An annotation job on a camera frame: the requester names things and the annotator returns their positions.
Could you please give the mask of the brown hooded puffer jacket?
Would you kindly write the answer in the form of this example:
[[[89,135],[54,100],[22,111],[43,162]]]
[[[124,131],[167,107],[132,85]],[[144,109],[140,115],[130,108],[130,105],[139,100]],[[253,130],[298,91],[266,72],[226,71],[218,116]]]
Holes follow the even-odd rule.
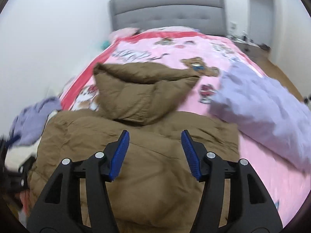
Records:
[[[107,186],[120,232],[189,232],[204,186],[190,173],[181,133],[188,130],[206,149],[235,162],[237,126],[178,110],[199,81],[193,70],[105,63],[93,74],[99,109],[60,111],[45,126],[28,175],[30,211],[62,159],[87,159],[127,130],[121,172]]]

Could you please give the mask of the pink cartoon fleece blanket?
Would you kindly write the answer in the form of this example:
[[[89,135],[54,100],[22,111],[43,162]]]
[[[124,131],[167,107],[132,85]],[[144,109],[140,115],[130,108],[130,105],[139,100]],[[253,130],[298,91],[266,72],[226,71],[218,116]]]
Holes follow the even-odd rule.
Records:
[[[258,76],[265,75],[231,40],[177,26],[154,28],[118,38],[94,62],[154,62],[197,72],[200,80],[179,106],[179,110],[199,115],[209,114],[211,96],[220,87],[222,73],[228,71],[233,63],[241,62]],[[282,223],[288,224],[309,194],[310,175],[295,169],[245,134],[239,135],[239,152],[241,157],[250,160],[268,189]]]

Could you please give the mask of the lavender knit sweater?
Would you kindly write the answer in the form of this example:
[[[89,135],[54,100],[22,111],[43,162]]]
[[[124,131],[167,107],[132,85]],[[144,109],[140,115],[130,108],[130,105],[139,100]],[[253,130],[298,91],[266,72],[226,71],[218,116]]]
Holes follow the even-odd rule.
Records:
[[[9,146],[30,146],[42,135],[49,115],[61,111],[58,97],[48,97],[24,108],[15,117],[9,132]]]

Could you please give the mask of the lavender padded garment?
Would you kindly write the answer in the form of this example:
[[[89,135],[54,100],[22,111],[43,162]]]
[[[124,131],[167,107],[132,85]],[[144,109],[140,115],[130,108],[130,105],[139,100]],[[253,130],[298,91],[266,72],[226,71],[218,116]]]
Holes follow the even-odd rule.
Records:
[[[279,81],[235,62],[223,73],[209,111],[310,173],[310,109]]]

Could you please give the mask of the grey bedside table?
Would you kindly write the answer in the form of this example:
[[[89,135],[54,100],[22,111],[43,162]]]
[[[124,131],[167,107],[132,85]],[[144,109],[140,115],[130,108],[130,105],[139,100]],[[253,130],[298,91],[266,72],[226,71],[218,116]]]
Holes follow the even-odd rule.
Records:
[[[268,58],[269,50],[253,43],[251,40],[244,41],[235,36],[228,35],[228,38],[251,59]]]

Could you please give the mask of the teal small toy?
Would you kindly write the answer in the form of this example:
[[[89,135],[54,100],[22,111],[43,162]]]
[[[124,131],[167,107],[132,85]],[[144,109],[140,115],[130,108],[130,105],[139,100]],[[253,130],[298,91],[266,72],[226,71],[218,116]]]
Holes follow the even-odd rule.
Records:
[[[101,50],[106,50],[110,45],[111,45],[110,41],[104,41],[104,42],[101,44],[100,49],[101,49]]]

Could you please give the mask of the pink plush pillow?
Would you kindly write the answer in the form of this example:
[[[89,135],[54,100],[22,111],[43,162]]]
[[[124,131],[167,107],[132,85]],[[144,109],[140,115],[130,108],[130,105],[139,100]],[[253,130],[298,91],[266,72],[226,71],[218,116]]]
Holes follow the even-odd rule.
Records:
[[[127,27],[127,28],[115,30],[109,34],[108,40],[110,41],[110,43],[113,43],[118,38],[133,36],[139,31],[140,31],[140,28],[134,28],[134,27]]]

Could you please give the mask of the grey upholstered headboard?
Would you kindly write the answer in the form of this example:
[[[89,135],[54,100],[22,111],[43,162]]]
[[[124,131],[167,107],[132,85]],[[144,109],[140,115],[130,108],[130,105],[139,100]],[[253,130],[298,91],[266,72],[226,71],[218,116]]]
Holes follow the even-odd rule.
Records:
[[[185,26],[206,35],[227,36],[225,0],[111,0],[113,30]]]

